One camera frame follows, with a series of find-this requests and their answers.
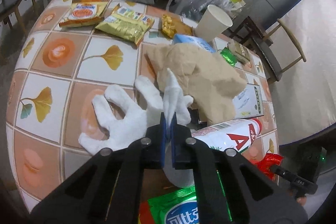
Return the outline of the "black device green light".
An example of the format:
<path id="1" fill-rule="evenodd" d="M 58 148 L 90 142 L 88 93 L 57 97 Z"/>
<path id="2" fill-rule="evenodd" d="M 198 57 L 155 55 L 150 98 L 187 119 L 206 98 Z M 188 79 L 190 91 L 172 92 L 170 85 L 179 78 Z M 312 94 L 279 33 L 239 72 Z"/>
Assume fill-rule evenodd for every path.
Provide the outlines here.
<path id="1" fill-rule="evenodd" d="M 317 179 L 326 159 L 326 149 L 320 145 L 300 145 L 295 156 L 298 160 L 297 171 L 292 172 L 277 164 L 272 165 L 270 171 L 287 180 L 295 199 L 298 199 L 317 191 Z"/>

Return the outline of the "olive small box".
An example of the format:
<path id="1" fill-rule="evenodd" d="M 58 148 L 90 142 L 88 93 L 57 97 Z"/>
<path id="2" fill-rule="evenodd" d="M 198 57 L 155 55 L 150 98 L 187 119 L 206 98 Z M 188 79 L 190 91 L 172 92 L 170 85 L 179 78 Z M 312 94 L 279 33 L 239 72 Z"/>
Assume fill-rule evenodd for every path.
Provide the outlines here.
<path id="1" fill-rule="evenodd" d="M 242 44 L 236 42 L 234 39 L 231 39 L 228 42 L 228 49 L 242 64 L 246 64 L 251 61 L 251 56 L 249 54 L 248 49 L 244 47 Z"/>

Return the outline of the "red snack wrapper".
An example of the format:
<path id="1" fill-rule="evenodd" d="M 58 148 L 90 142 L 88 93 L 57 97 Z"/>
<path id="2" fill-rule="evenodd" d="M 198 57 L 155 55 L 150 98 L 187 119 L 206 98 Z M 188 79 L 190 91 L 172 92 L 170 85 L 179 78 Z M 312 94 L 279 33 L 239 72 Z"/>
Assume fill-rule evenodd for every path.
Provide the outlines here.
<path id="1" fill-rule="evenodd" d="M 280 165 L 283 159 L 284 158 L 281 155 L 268 152 L 262 160 L 257 161 L 251 159 L 250 162 L 269 179 L 275 181 L 276 175 L 270 170 L 270 168 L 273 165 Z"/>

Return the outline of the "orange noodle packet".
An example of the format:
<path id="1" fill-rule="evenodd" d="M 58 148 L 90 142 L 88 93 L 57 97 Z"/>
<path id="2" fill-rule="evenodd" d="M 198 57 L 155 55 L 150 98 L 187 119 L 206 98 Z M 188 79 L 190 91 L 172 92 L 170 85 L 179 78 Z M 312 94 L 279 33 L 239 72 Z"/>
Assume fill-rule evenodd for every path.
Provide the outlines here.
<path id="1" fill-rule="evenodd" d="M 104 20 L 109 0 L 73 0 L 71 10 L 59 22 L 60 28 L 92 26 Z"/>

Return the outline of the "white mattress blue trim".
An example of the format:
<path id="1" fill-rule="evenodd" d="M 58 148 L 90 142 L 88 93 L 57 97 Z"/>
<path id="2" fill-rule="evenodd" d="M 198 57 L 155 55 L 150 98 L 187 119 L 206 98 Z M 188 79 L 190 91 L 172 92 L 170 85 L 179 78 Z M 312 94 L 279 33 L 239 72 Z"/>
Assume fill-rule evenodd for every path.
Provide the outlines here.
<path id="1" fill-rule="evenodd" d="M 335 127 L 335 0 L 300 0 L 281 19 L 270 49 L 282 68 L 270 86 L 280 145 L 306 141 Z"/>

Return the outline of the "white cotton glove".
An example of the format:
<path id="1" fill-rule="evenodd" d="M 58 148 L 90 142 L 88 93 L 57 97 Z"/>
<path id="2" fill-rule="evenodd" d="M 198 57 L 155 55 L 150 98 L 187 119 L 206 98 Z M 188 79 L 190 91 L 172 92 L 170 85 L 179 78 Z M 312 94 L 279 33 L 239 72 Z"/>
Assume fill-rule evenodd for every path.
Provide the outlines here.
<path id="1" fill-rule="evenodd" d="M 92 99 L 94 113 L 99 125 L 109 132 L 106 140 L 92 139 L 86 133 L 79 136 L 79 144 L 91 155 L 103 148 L 118 151 L 129 147 L 134 141 L 145 136 L 147 128 L 158 125 L 161 115 L 167 125 L 173 118 L 186 126 L 191 121 L 188 111 L 193 103 L 192 96 L 185 96 L 174 73 L 168 69 L 166 86 L 160 92 L 145 76 L 135 79 L 135 87 L 146 100 L 147 108 L 141 108 L 119 85 L 110 85 L 103 95 Z"/>

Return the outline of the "gold snack bag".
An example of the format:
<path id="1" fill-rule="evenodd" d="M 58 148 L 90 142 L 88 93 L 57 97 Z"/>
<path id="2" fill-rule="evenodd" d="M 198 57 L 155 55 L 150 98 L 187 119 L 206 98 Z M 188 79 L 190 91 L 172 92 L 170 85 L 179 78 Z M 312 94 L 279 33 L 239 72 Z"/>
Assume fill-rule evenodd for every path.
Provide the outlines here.
<path id="1" fill-rule="evenodd" d="M 133 42 L 138 47 L 154 23 L 153 18 L 118 4 L 95 29 Z"/>

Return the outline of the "green blue snack bag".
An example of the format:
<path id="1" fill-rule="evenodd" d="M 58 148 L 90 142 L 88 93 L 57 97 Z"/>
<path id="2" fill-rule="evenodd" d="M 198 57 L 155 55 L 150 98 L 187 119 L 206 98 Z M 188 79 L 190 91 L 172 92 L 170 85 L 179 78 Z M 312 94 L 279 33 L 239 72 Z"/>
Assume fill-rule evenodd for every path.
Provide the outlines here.
<path id="1" fill-rule="evenodd" d="M 176 170 L 175 186 L 163 170 L 145 170 L 138 223 L 199 223 L 192 170 Z"/>

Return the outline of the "light blue tissue pack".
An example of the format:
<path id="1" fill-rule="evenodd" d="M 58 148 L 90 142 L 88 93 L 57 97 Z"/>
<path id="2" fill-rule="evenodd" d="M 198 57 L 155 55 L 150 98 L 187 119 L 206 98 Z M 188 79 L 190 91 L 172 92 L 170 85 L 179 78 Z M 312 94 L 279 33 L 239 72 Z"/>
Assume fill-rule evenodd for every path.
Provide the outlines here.
<path id="1" fill-rule="evenodd" d="M 183 35 L 183 34 L 175 34 L 173 37 L 173 44 L 177 43 L 185 43 L 185 44 L 193 44 L 202 48 L 210 53 L 215 53 L 215 50 L 212 46 L 209 45 L 208 42 L 203 40 L 202 38 L 198 38 L 195 36 Z"/>

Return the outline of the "small green candy wrapper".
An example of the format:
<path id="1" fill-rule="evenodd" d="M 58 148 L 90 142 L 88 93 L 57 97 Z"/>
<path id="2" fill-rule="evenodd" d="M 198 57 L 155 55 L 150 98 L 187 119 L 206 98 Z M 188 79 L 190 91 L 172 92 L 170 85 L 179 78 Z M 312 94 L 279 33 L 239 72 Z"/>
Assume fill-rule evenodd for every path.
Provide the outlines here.
<path id="1" fill-rule="evenodd" d="M 232 67 L 236 65 L 237 58 L 227 47 L 220 50 L 219 53 L 229 65 L 231 65 Z"/>

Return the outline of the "white flat carton box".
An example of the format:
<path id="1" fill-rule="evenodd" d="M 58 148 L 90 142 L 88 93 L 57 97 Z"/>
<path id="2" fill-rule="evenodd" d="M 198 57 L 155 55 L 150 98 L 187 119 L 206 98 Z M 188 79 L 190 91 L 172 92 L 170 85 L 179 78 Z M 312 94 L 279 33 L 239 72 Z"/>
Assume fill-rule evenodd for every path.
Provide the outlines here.
<path id="1" fill-rule="evenodd" d="M 248 119 L 264 115 L 261 89 L 258 85 L 247 84 L 245 89 L 234 97 L 235 119 Z"/>

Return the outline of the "beige crumpled cloth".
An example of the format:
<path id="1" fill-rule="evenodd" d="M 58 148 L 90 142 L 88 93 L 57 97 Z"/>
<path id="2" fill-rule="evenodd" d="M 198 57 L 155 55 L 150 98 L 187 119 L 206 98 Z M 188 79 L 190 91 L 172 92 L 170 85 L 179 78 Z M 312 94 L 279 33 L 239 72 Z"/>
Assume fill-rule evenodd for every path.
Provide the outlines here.
<path id="1" fill-rule="evenodd" d="M 217 52 L 210 53 L 188 43 L 158 44 L 146 51 L 158 87 L 164 91 L 170 69 L 185 96 L 192 96 L 195 108 L 203 112 L 209 124 L 234 119 L 233 99 L 246 87 L 246 80 Z"/>

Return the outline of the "patterned tile tablecloth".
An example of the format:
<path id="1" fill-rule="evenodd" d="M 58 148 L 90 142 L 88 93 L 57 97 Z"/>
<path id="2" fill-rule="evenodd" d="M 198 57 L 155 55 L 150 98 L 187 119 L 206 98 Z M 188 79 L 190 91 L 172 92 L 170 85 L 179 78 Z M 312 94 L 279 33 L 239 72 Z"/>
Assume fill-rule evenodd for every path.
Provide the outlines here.
<path id="1" fill-rule="evenodd" d="M 72 2 L 52 0 L 35 22 L 19 51 L 7 96 L 9 161 L 27 210 L 89 160 L 78 141 L 81 133 L 108 139 L 108 130 L 100 127 L 93 110 L 94 96 L 117 84 L 145 108 L 135 79 L 144 75 L 155 81 L 147 51 L 171 44 L 161 31 L 164 10 L 123 0 L 106 4 L 106 15 L 123 6 L 154 20 L 142 42 L 135 45 L 94 26 L 60 27 Z"/>

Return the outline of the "yellow chips packet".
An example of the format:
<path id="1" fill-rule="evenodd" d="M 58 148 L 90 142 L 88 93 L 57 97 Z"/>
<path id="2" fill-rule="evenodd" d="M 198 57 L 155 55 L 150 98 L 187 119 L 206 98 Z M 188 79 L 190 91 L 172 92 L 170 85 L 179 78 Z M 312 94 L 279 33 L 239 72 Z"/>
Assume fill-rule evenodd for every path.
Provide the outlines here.
<path id="1" fill-rule="evenodd" d="M 173 39 L 175 34 L 193 36 L 193 28 L 183 23 L 180 19 L 173 18 L 167 14 L 161 17 L 162 33 L 168 38 Z"/>

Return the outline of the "white paper cup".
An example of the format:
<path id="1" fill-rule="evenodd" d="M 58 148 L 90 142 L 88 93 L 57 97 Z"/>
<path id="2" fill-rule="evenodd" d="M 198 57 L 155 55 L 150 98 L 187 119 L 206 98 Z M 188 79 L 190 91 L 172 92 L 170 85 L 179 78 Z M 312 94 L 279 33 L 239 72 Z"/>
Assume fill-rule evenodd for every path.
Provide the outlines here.
<path id="1" fill-rule="evenodd" d="M 210 42 L 232 25 L 232 19 L 224 10 L 215 5 L 208 5 L 194 33 L 195 36 Z"/>

